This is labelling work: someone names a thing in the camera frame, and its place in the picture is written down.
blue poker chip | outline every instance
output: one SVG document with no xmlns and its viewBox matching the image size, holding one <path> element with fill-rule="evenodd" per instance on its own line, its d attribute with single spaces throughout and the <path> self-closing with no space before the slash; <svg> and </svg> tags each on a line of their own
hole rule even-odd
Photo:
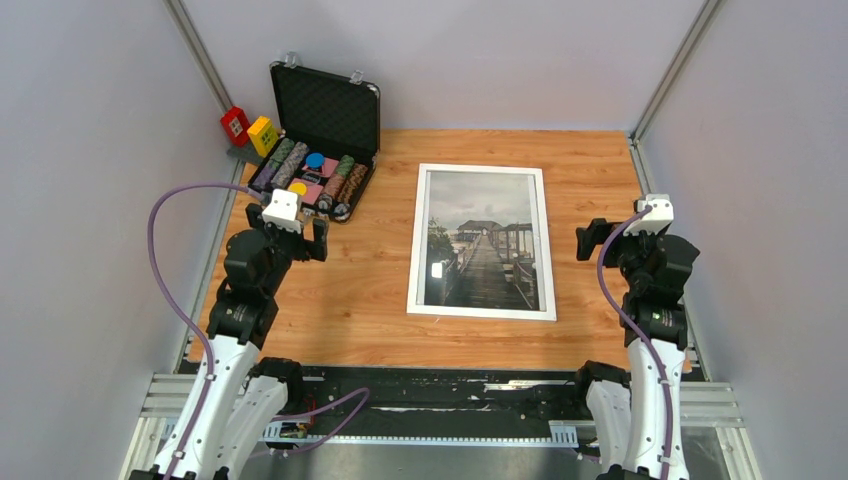
<svg viewBox="0 0 848 480">
<path fill-rule="evenodd" d="M 324 165 L 324 155 L 320 153 L 310 153 L 306 156 L 306 166 L 312 169 L 321 168 Z"/>
</svg>

white wall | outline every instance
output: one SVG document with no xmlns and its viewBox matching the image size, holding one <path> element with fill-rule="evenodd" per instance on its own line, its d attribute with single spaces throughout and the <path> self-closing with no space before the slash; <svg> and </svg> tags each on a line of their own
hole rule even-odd
<svg viewBox="0 0 848 480">
<path fill-rule="evenodd" d="M 764 478 L 844 478 L 848 3 L 728 1 L 645 141 Z"/>
<path fill-rule="evenodd" d="M 0 468 L 117 478 L 184 329 L 147 264 L 155 199 L 223 180 L 220 111 L 163 4 L 0 7 Z M 166 205 L 165 277 L 190 305 L 220 194 Z"/>
<path fill-rule="evenodd" d="M 233 101 L 277 108 L 268 64 L 365 71 L 383 125 L 630 129 L 701 0 L 186 0 Z"/>
</svg>

cloudy sky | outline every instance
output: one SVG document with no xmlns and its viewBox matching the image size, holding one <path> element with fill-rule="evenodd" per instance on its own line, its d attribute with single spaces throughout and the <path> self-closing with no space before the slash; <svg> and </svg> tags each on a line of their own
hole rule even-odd
<svg viewBox="0 0 848 480">
<path fill-rule="evenodd" d="M 467 220 L 529 223 L 531 179 L 502 173 L 431 172 L 430 217 L 448 230 Z"/>
</svg>

framed picture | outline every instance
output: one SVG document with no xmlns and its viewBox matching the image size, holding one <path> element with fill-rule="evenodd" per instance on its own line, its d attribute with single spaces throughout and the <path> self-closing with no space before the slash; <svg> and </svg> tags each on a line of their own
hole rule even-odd
<svg viewBox="0 0 848 480">
<path fill-rule="evenodd" d="M 407 312 L 556 321 L 542 171 L 422 164 Z"/>
</svg>

wooden table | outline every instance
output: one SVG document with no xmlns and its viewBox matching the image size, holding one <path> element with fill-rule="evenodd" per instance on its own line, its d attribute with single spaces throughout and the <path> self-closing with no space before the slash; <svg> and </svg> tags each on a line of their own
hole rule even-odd
<svg viewBox="0 0 848 480">
<path fill-rule="evenodd" d="M 557 322 L 406 314 L 420 163 L 543 169 Z M 248 166 L 243 181 L 254 168 Z M 639 195 L 622 133 L 384 131 L 377 170 L 351 222 L 330 226 L 327 262 L 297 263 L 286 276 L 262 354 L 326 365 L 551 370 L 592 359 L 627 367 L 624 334 L 598 288 L 594 259 L 575 260 L 574 230 L 594 217 L 627 218 Z M 239 194 L 225 238 L 248 228 L 249 201 Z M 222 245 L 200 320 L 204 329 L 223 258 Z M 606 278 L 621 298 L 621 276 L 608 270 Z M 195 342 L 191 358 L 200 353 Z"/>
</svg>

